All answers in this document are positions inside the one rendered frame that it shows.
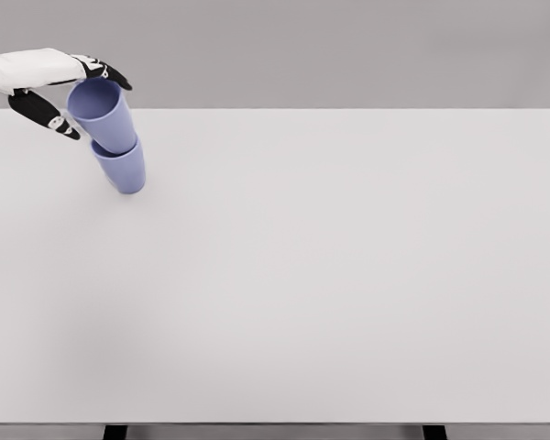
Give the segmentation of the blue plastic cup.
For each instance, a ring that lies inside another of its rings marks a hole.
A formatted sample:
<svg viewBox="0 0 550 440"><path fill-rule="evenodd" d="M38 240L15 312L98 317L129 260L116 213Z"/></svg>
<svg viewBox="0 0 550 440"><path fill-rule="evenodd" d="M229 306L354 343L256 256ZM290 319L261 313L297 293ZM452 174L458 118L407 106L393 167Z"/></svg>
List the blue plastic cup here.
<svg viewBox="0 0 550 440"><path fill-rule="evenodd" d="M78 82L67 98L72 118L103 149L120 155L137 143L130 109L123 89L107 79Z"/></svg>
<svg viewBox="0 0 550 440"><path fill-rule="evenodd" d="M123 154L113 154L95 140L91 141L95 156L106 179L122 194L139 192L146 183L146 167L140 139L134 147Z"/></svg>

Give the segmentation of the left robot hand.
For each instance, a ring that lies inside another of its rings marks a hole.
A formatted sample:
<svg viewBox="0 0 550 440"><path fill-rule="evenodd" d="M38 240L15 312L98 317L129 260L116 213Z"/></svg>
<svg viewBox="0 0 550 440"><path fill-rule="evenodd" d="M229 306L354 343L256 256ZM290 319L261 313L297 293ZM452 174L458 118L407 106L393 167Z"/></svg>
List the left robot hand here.
<svg viewBox="0 0 550 440"><path fill-rule="evenodd" d="M131 91L127 78L109 63L96 57L69 54L58 49L25 49L0 54L0 94L18 114L67 138L79 140L80 133L48 100L35 92L44 86L102 78Z"/></svg>

